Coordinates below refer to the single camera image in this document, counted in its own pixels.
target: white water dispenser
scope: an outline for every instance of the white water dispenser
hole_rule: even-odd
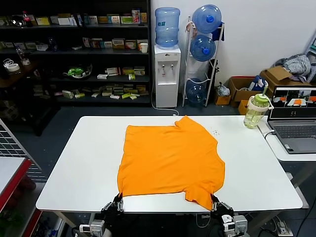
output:
[[[181,51],[155,45],[156,107],[177,107]]]

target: water jug rack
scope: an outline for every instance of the water jug rack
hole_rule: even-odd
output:
[[[186,63],[186,72],[185,72],[185,75],[184,75],[184,89],[183,89],[183,95],[182,95],[182,107],[184,106],[184,103],[185,103],[185,100],[187,99],[187,96],[186,96],[186,87],[187,87],[187,82],[188,80],[192,81],[193,83],[195,84],[202,84],[202,83],[206,83],[207,81],[210,81],[209,82],[209,86],[207,88],[207,96],[206,96],[206,101],[205,101],[205,104],[204,106],[206,107],[207,106],[207,103],[208,103],[208,97],[209,97],[209,94],[210,94],[210,91],[211,91],[211,85],[212,85],[212,81],[213,81],[213,78],[214,78],[214,74],[215,74],[215,69],[216,69],[216,65],[218,63],[218,59],[217,59],[217,52],[218,52],[218,49],[219,49],[219,45],[220,45],[220,42],[221,42],[221,38],[222,38],[222,35],[223,35],[223,32],[224,32],[224,27],[225,27],[225,24],[222,23],[222,26],[219,27],[219,29],[221,29],[221,33],[220,33],[220,36],[219,36],[219,40],[217,40],[215,42],[216,44],[216,51],[215,51],[215,54],[214,56],[209,60],[209,63],[212,65],[212,74],[211,74],[211,77],[208,78],[207,76],[207,73],[204,72],[204,75],[206,77],[205,80],[203,80],[202,82],[194,82],[192,81],[190,78],[189,78],[189,72],[194,72],[194,71],[191,71],[190,70],[190,65],[188,63],[188,61],[191,59],[195,60],[193,58],[193,56],[191,55],[190,53],[190,47],[191,47],[191,40],[192,40],[192,37],[193,37],[193,31],[195,29],[195,26],[193,24],[193,22],[191,21],[191,17],[189,16],[188,17],[188,30],[186,31],[187,32],[187,40],[186,40],[186,60],[185,60],[185,63]]]

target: white cup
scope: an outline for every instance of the white cup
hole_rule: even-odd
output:
[[[142,53],[147,53],[148,43],[140,43],[140,47],[141,47]]]

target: water jug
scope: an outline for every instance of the water jug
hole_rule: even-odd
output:
[[[265,115],[267,110],[272,109],[273,106],[266,95],[256,94],[251,96],[248,100],[248,108],[243,124],[250,129],[255,128],[260,119]]]
[[[156,44],[172,47],[178,43],[180,10],[175,7],[161,7],[155,11]]]
[[[192,56],[200,62],[210,60],[215,50],[216,46],[214,41],[207,36],[198,35],[191,41],[190,52]]]
[[[221,25],[222,13],[215,5],[204,5],[194,12],[192,20],[198,31],[209,34]]]
[[[192,78],[191,80],[187,81],[187,87],[186,87],[187,98],[193,104],[203,104],[207,95],[206,89],[199,79]]]

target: green bottle cap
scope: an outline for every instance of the green bottle cap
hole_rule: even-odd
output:
[[[265,103],[269,102],[268,97],[266,95],[262,95],[262,94],[256,94],[255,101],[260,103],[260,104],[265,104]]]

